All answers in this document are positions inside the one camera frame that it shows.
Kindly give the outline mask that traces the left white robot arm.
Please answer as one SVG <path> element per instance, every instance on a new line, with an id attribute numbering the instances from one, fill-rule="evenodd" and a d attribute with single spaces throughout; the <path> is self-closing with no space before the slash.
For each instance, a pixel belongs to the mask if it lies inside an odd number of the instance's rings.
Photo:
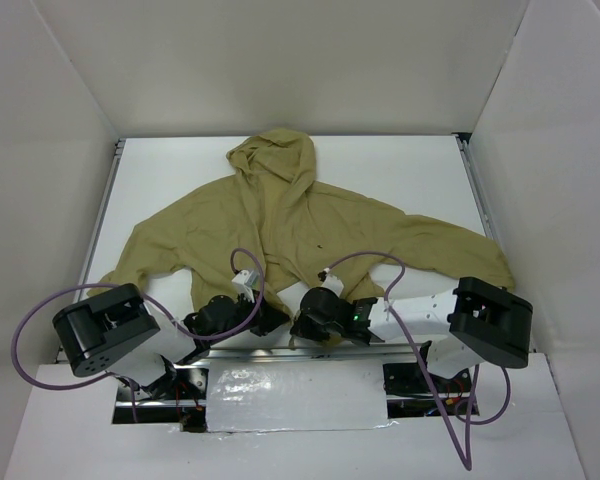
<path id="1" fill-rule="evenodd" d="M 60 310 L 52 324 L 78 378 L 111 373 L 151 399 L 169 396 L 179 382 L 178 365 L 208 355 L 232 330 L 263 337 L 289 321 L 255 294 L 217 295 L 178 326 L 126 284 Z"/>

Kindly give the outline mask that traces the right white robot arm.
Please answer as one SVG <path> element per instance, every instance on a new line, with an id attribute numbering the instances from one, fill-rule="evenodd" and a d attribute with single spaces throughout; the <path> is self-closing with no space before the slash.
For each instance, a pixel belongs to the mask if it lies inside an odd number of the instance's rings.
<path id="1" fill-rule="evenodd" d="M 505 369 L 528 366 L 533 307 L 523 298 L 474 277 L 430 296 L 348 302 L 337 278 L 307 291 L 291 329 L 295 337 L 327 342 L 334 337 L 369 346 L 404 336 L 430 344 L 415 367 L 417 384 L 437 391 L 460 371 L 487 362 Z"/>

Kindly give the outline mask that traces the tan hooded zip jacket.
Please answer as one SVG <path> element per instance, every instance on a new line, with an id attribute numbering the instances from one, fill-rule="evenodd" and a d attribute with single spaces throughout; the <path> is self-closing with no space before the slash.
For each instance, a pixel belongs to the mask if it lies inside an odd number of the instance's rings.
<path id="1" fill-rule="evenodd" d="M 335 265 L 349 300 L 376 297 L 378 263 L 407 266 L 450 278 L 476 277 L 513 289 L 507 259 L 491 239 L 458 225 L 402 210 L 319 182 L 311 138 L 275 129 L 253 136 L 227 154 L 233 174 L 181 197 L 132 230 L 115 268 L 99 282 L 132 283 L 187 268 L 191 298 L 204 306 L 232 292 L 236 269 L 260 263 L 265 298 L 282 306 L 281 292 L 314 287 Z"/>

